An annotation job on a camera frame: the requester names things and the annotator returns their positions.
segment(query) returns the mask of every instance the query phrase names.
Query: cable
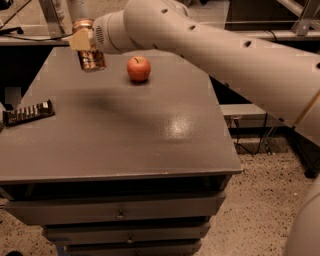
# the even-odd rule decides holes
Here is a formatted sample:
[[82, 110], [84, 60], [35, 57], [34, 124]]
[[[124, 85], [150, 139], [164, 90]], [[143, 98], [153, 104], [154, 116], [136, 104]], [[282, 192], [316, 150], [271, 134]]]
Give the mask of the cable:
[[[264, 132], [260, 135], [259, 145], [258, 145], [258, 148], [257, 148], [256, 152], [253, 153], [252, 151], [250, 151], [245, 146], [243, 146], [242, 144], [239, 143], [239, 140], [240, 140], [240, 124], [239, 124], [239, 120], [238, 119], [234, 119], [233, 121], [234, 121], [234, 124], [237, 127], [237, 141], [235, 143], [235, 146], [236, 147], [242, 147], [245, 151], [247, 151], [252, 156], [255, 156], [256, 154], [258, 154], [259, 151], [260, 151], [261, 142], [262, 142], [262, 139], [263, 139], [263, 136], [264, 136]], [[267, 121], [268, 121], [268, 114], [266, 113], [265, 117], [264, 117], [263, 130], [265, 130], [265, 128], [267, 127]]]
[[276, 34], [275, 34], [272, 30], [265, 30], [265, 31], [266, 31], [266, 32], [269, 32], [270, 34], [272, 34], [273, 37], [274, 37], [274, 40], [275, 40], [276, 42], [278, 42], [278, 38], [277, 38]]
[[9, 37], [9, 38], [14, 38], [14, 39], [20, 39], [20, 40], [26, 40], [26, 41], [34, 41], [34, 42], [42, 42], [42, 41], [54, 41], [54, 40], [59, 40], [63, 39], [69, 36], [72, 36], [72, 34], [64, 35], [64, 36], [59, 36], [59, 37], [49, 37], [45, 39], [33, 39], [33, 38], [28, 38], [28, 37], [20, 37], [20, 36], [15, 36], [15, 35], [10, 35], [10, 34], [5, 34], [1, 35], [2, 37]]
[[17, 13], [20, 12], [23, 8], [25, 8], [31, 1], [32, 1], [32, 0], [29, 0], [28, 2], [25, 2], [18, 10], [16, 10], [16, 12], [15, 12], [13, 15], [11, 15], [11, 16], [9, 17], [9, 19], [7, 19], [7, 20], [3, 23], [3, 25], [0, 27], [0, 29], [3, 28], [5, 25], [7, 25], [7, 24], [9, 23], [9, 21], [12, 20], [12, 19], [17, 15]]

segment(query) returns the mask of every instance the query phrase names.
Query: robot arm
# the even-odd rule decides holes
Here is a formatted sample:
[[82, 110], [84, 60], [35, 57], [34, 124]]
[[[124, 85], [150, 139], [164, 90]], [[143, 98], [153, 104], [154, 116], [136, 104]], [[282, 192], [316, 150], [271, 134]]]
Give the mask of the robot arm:
[[99, 17], [103, 53], [159, 49], [180, 55], [320, 145], [320, 56], [200, 24], [176, 1], [129, 0]]

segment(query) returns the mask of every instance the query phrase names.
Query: gray cabinet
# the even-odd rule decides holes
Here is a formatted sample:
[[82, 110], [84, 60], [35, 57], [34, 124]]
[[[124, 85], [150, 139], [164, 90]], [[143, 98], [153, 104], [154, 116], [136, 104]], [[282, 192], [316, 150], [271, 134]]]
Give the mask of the gray cabinet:
[[49, 98], [55, 116], [0, 134], [5, 210], [69, 255], [191, 255], [241, 172], [209, 77], [139, 54], [152, 73], [136, 86], [128, 55], [86, 74], [76, 52], [54, 48], [21, 107]]

